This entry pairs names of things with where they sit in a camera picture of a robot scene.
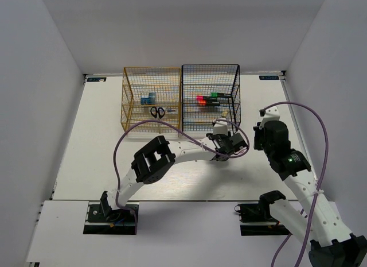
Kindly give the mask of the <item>pink highlighter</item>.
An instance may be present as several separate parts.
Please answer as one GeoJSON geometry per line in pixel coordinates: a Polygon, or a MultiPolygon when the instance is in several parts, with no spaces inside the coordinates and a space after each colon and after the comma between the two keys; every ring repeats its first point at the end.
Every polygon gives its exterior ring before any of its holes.
{"type": "Polygon", "coordinates": [[[196,97],[197,101],[208,101],[208,102],[216,102],[217,98],[214,98],[212,96],[197,96],[196,97]]]}

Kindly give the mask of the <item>green highlighter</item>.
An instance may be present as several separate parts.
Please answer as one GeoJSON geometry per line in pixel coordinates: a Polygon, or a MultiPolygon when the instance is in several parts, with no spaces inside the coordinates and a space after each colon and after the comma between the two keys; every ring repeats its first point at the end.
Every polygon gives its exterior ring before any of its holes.
{"type": "Polygon", "coordinates": [[[231,98],[231,94],[220,93],[220,92],[212,92],[211,96],[214,98],[231,98]]]}

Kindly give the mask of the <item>black handled scissors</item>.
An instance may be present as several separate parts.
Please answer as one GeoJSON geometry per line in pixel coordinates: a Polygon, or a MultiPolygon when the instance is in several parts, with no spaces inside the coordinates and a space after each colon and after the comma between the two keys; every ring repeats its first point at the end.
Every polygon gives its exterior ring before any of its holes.
{"type": "Polygon", "coordinates": [[[165,109],[163,107],[153,106],[150,109],[150,114],[154,119],[161,120],[165,116],[165,109]]]}

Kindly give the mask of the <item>blue tape dispenser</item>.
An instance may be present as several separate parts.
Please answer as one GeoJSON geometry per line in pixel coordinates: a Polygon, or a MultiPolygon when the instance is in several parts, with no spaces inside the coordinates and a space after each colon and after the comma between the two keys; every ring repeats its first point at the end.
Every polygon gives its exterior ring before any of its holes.
{"type": "Polygon", "coordinates": [[[141,105],[155,105],[156,104],[156,93],[149,92],[148,96],[141,96],[141,105]]]}

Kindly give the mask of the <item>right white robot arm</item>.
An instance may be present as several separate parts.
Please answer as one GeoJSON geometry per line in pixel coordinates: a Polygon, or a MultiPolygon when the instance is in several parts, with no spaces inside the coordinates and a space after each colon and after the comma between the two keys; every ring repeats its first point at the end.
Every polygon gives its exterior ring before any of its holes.
{"type": "Polygon", "coordinates": [[[312,266],[361,266],[366,256],[366,238],[356,236],[333,209],[302,152],[291,148],[288,128],[282,121],[258,122],[254,148],[262,150],[270,166],[292,191],[306,217],[295,210],[280,191],[260,196],[259,213],[274,218],[300,242],[312,266]]]}

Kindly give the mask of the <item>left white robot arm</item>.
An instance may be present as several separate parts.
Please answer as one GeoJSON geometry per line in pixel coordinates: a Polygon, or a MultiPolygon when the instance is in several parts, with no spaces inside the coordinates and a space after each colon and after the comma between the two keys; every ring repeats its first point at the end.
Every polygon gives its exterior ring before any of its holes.
{"type": "Polygon", "coordinates": [[[144,185],[158,182],[169,169],[183,162],[226,161],[240,157],[248,150],[248,139],[236,133],[209,134],[201,140],[168,141],[157,136],[134,154],[134,159],[125,176],[120,176],[114,151],[113,163],[117,177],[117,189],[114,194],[103,192],[100,198],[101,213],[107,221],[120,217],[121,211],[127,211],[126,203],[144,185]]]}

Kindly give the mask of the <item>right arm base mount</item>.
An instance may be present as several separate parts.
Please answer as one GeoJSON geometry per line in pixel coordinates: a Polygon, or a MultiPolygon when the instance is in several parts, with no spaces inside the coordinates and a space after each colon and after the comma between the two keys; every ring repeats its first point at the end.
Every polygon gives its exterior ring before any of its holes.
{"type": "Polygon", "coordinates": [[[281,236],[290,233],[278,220],[265,217],[258,204],[237,204],[234,211],[239,216],[241,236],[281,236]]]}

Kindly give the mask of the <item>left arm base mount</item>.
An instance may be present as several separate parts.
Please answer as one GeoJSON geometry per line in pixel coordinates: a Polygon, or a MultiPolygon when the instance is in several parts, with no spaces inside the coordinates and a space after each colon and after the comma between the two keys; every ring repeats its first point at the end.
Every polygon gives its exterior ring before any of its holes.
{"type": "Polygon", "coordinates": [[[88,205],[84,235],[136,235],[136,232],[135,218],[130,210],[113,211],[105,217],[100,203],[88,205]]]}

